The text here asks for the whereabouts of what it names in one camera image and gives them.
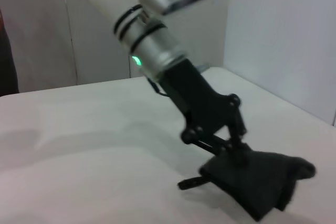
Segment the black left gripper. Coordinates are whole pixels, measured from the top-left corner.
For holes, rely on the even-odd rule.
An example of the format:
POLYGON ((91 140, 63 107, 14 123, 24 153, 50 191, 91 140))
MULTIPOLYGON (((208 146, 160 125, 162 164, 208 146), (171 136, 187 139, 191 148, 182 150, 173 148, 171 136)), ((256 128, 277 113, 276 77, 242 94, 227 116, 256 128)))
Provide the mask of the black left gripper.
POLYGON ((235 164, 247 164, 247 130, 241 116, 240 98, 217 93, 195 66, 184 59, 163 71, 159 85, 185 117, 181 133, 185 144, 194 144, 216 156, 228 151, 235 164), (228 127, 229 140, 215 135, 228 127))

